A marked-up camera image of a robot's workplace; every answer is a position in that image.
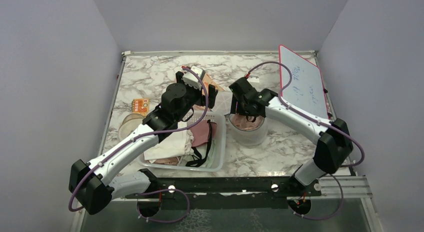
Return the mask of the white mesh laundry bag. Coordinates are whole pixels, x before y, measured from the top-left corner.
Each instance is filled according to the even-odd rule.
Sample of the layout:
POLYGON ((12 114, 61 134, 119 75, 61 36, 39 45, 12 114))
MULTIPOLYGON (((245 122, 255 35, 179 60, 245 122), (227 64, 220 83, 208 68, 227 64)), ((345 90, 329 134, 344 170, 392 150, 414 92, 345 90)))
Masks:
POLYGON ((264 123, 258 129, 252 131, 242 131, 235 128, 230 123, 230 114, 231 103, 232 103, 232 93, 230 91, 220 91, 218 92, 215 99, 215 106, 211 109, 213 112, 224 115, 228 119, 228 126, 231 136, 240 144, 244 146, 257 146, 261 144, 268 133, 268 121, 264 118, 264 123))

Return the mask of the peach lace bra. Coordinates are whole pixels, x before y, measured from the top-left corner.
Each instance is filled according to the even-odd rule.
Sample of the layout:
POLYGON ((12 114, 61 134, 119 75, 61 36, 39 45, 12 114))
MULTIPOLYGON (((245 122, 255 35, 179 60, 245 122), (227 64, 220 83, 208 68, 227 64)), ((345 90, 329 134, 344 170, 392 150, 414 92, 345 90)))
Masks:
POLYGON ((241 131, 254 131, 263 125, 265 119, 262 116, 231 114, 229 121, 236 129, 241 131))

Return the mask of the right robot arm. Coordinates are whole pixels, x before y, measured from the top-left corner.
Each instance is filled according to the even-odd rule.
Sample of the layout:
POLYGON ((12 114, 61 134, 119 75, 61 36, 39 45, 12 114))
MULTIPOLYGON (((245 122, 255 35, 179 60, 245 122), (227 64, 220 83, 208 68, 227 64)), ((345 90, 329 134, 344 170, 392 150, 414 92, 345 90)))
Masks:
POLYGON ((278 121, 296 130, 316 146, 313 158, 298 168, 288 180, 286 188, 292 194, 300 196, 316 179, 335 173, 353 151, 344 120, 330 121, 311 115, 288 104, 272 90, 257 91, 245 77, 233 82, 229 89, 238 114, 278 121))

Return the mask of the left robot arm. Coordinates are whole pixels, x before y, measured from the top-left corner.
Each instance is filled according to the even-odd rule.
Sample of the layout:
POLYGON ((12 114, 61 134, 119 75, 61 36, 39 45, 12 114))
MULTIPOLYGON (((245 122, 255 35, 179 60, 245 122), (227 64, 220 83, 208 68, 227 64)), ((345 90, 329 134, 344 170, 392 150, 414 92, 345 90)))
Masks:
POLYGON ((94 215, 117 198, 136 193, 147 198, 155 195, 157 183, 143 171, 126 176, 118 176, 118 173, 139 155, 172 133, 181 131, 178 122, 194 105, 205 110, 214 107, 218 94, 215 86, 205 86, 190 68, 186 71, 175 74, 176 82, 167 86, 159 105, 129 136, 88 162, 79 159, 73 163, 69 178, 69 191, 72 193, 68 202, 69 211, 85 209, 94 215))

